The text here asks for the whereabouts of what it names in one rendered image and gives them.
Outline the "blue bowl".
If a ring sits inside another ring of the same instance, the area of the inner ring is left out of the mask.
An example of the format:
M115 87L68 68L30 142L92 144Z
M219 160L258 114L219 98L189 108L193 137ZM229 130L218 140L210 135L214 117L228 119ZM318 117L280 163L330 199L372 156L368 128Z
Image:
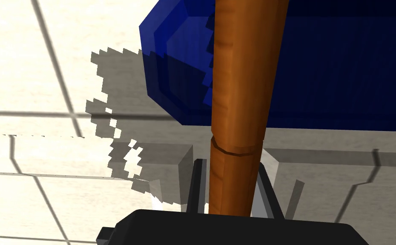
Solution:
M215 0L159 0L139 31L148 96L211 124ZM396 131L396 0L290 0L269 128Z

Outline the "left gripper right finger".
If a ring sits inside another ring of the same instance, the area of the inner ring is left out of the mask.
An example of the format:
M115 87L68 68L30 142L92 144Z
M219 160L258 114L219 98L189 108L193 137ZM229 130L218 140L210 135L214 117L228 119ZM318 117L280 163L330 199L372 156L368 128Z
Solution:
M284 214L263 163L259 164L251 217L284 219Z

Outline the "brown wooden handle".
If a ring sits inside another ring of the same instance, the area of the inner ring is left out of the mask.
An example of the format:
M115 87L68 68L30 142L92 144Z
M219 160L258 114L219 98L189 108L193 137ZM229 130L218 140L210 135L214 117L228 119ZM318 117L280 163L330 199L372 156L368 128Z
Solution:
M216 0L210 214L249 216L290 0Z

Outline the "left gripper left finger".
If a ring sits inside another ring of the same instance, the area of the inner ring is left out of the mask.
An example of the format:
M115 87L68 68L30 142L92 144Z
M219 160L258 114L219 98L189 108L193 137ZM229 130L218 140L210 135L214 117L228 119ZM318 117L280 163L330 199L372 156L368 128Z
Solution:
M193 171L186 209L187 213L204 213L206 204L206 182L207 160L196 159L193 164Z

